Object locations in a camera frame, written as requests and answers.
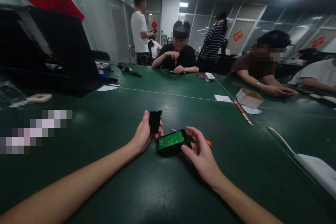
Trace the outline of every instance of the cardboard box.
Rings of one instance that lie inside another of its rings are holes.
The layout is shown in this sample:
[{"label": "cardboard box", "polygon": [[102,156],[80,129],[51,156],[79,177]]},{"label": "cardboard box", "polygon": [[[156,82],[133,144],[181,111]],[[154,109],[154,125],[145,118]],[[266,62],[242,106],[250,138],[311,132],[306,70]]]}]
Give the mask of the cardboard box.
[{"label": "cardboard box", "polygon": [[238,103],[253,109],[256,109],[264,101],[257,92],[243,88],[239,90],[236,97]]}]

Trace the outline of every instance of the person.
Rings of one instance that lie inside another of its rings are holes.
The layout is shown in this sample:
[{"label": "person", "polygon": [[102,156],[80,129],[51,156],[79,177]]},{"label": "person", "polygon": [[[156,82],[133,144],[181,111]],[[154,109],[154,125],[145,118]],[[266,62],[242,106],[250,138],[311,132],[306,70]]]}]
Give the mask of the person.
[{"label": "person", "polygon": [[148,41],[148,48],[150,48],[152,52],[152,59],[154,60],[158,56],[158,50],[162,49],[162,46],[155,41],[155,35],[152,37],[149,37]]},{"label": "person", "polygon": [[195,51],[186,45],[190,32],[188,21],[177,21],[173,27],[173,43],[164,45],[152,66],[162,67],[175,73],[198,72]]},{"label": "person", "polygon": [[131,17],[131,30],[133,35],[137,62],[139,65],[150,65],[151,57],[148,50],[147,38],[154,35],[154,32],[147,33],[146,19],[146,0],[134,0],[135,11]]},{"label": "person", "polygon": [[205,36],[204,45],[197,60],[200,72],[212,72],[217,53],[222,47],[228,30],[227,23],[226,12],[220,10],[216,16],[216,24]]},{"label": "person", "polygon": [[[160,122],[156,138],[163,136],[162,127],[163,124]],[[282,223],[225,177],[202,132],[193,127],[186,127],[186,129],[187,134],[195,143],[192,143],[191,149],[182,145],[182,152],[194,164],[201,178],[235,211],[243,222]],[[146,150],[152,137],[150,131],[149,113],[145,111],[129,143],[30,196],[0,216],[0,223],[65,222],[116,172]]]},{"label": "person", "polygon": [[296,73],[288,82],[292,85],[336,92],[336,57],[314,62]]},{"label": "person", "polygon": [[272,96],[292,96],[297,91],[282,86],[274,77],[276,61],[285,59],[286,47],[291,44],[287,33],[270,31],[257,39],[252,50],[240,56],[232,65],[229,76],[238,76],[246,83]]}]

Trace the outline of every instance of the white cable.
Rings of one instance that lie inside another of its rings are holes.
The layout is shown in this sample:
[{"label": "white cable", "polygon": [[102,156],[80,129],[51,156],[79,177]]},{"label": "white cable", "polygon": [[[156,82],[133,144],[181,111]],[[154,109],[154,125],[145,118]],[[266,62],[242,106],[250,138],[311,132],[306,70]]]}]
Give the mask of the white cable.
[{"label": "white cable", "polygon": [[296,155],[296,153],[292,150],[292,148],[289,146],[289,144],[286,142],[286,140],[285,140],[285,139],[284,139],[278,132],[276,132],[275,129],[273,129],[273,128],[271,128],[271,127],[268,127],[268,129],[274,131],[274,132],[280,137],[280,139],[285,143],[285,145],[288,147],[288,149],[289,149],[294,155]]}]

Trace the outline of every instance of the brown shirt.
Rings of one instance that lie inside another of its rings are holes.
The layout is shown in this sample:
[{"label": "brown shirt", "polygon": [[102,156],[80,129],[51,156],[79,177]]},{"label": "brown shirt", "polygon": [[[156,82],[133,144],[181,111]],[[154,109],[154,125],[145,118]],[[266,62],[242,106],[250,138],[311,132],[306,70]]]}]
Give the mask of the brown shirt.
[{"label": "brown shirt", "polygon": [[228,76],[235,76],[237,71],[247,70],[249,75],[261,79],[267,75],[274,75],[275,62],[274,61],[258,61],[253,60],[253,54],[248,52],[240,56],[233,64]]}]

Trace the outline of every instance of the woman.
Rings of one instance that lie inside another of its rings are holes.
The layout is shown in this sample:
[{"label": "woman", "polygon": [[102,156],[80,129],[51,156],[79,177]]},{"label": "woman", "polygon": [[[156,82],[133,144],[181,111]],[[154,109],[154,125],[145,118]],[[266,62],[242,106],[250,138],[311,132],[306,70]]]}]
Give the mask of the woman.
[{"label": "woman", "polygon": [[198,72],[195,51],[191,46],[186,45],[189,33],[189,22],[177,21],[173,27],[173,43],[162,47],[152,66],[169,69],[175,74]]},{"label": "woman", "polygon": [[148,49],[152,51],[152,60],[154,60],[158,56],[158,50],[161,50],[162,46],[155,41],[155,35],[149,37],[148,41]]},{"label": "woman", "polygon": [[198,57],[197,64],[200,72],[212,71],[218,50],[222,46],[228,29],[227,23],[226,12],[220,10],[216,16],[216,24],[205,36],[204,45]]}]

